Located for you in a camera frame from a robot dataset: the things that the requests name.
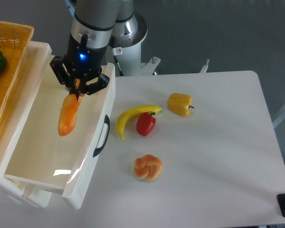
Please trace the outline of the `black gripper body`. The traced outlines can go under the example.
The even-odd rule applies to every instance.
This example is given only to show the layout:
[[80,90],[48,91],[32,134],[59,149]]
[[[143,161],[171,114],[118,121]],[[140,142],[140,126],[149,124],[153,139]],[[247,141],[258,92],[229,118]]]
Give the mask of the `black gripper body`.
[[69,83],[74,79],[85,81],[85,94],[92,95],[109,84],[110,78],[102,73],[101,63],[105,54],[105,47],[89,48],[88,35],[84,34],[80,41],[69,36],[66,54],[62,57],[54,56],[50,66],[59,83],[69,92]]

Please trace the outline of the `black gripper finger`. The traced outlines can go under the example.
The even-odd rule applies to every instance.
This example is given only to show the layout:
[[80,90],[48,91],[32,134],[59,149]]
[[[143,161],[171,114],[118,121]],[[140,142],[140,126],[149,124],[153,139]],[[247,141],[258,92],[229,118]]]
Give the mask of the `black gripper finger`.
[[76,94],[76,83],[77,83],[76,79],[74,79],[73,82],[69,83],[69,94]]
[[85,86],[86,86],[85,81],[82,81],[82,80],[78,81],[78,83],[77,83],[77,93],[78,93],[77,98],[85,95],[85,93],[86,93]]

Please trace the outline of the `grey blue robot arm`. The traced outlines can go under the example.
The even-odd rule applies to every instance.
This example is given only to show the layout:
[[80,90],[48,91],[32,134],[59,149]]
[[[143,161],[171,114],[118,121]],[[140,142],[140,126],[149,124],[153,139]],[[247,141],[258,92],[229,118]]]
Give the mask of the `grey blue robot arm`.
[[76,98],[107,87],[109,78],[101,64],[114,26],[134,15],[132,0],[78,0],[63,57],[55,56],[50,66],[60,84]]

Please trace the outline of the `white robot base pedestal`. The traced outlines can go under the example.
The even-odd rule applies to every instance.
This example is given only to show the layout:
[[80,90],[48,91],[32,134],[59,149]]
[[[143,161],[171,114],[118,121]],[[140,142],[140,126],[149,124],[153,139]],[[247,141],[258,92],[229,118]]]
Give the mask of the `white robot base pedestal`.
[[159,57],[153,56],[148,62],[142,62],[142,42],[147,33],[146,21],[137,12],[127,21],[115,23],[105,59],[115,65],[116,76],[156,74],[161,61]]

